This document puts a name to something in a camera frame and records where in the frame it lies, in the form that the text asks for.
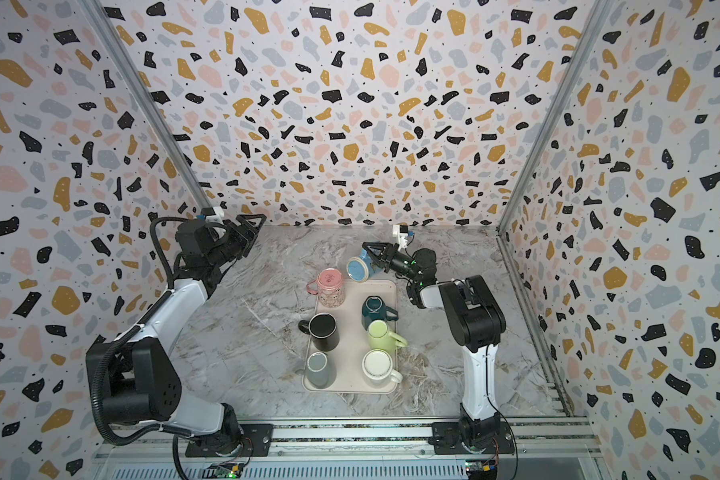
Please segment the light blue butterfly mug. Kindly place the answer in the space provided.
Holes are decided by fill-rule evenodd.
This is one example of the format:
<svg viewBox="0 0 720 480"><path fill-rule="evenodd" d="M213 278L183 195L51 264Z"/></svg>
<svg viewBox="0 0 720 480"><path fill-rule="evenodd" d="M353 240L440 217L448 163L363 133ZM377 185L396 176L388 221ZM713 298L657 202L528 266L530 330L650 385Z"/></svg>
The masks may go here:
<svg viewBox="0 0 720 480"><path fill-rule="evenodd" d="M372 263L371 257L366 250L362 250L359 255L351 257L346 265L348 277L358 283L369 280L377 271L378 268Z"/></svg>

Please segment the dark teal mug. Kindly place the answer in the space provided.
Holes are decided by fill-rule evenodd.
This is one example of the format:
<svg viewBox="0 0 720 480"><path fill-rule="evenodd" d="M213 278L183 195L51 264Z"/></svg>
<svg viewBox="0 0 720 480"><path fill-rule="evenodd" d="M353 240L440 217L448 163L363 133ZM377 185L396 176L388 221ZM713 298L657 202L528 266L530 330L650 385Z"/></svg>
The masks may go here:
<svg viewBox="0 0 720 480"><path fill-rule="evenodd" d="M368 296L362 305L362 325L365 330L376 320L396 322L398 319L398 312L387 306L379 296Z"/></svg>

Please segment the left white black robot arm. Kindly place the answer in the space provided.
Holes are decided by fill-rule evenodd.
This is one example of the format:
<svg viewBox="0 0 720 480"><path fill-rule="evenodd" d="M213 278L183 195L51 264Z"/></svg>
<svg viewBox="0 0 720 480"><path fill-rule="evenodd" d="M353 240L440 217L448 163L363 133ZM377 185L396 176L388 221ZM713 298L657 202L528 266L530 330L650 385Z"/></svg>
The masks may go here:
<svg viewBox="0 0 720 480"><path fill-rule="evenodd" d="M193 219L166 216L150 223L153 241L158 225L177 226L174 260L158 254L167 287L126 332L92 345L85 357L92 416L106 443L125 446L162 431L210 455L247 447L233 407L184 392L170 353L192 314L248 256L266 220L263 214L223 219L205 209Z"/></svg>

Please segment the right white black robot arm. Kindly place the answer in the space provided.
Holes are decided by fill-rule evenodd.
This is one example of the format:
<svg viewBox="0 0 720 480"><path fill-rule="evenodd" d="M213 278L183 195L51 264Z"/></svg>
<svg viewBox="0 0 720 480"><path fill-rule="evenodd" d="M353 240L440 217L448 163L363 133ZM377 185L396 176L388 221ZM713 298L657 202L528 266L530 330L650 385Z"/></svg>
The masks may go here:
<svg viewBox="0 0 720 480"><path fill-rule="evenodd" d="M437 434L435 444L454 438L458 446L482 452L498 444L503 415L495 401L495 364L506 319L480 275L439 281L436 253L422 248L409 255L398 244L365 242L371 263L407 282L406 292L419 309L444 311L451 335L462 348L464 394L456 432Z"/></svg>

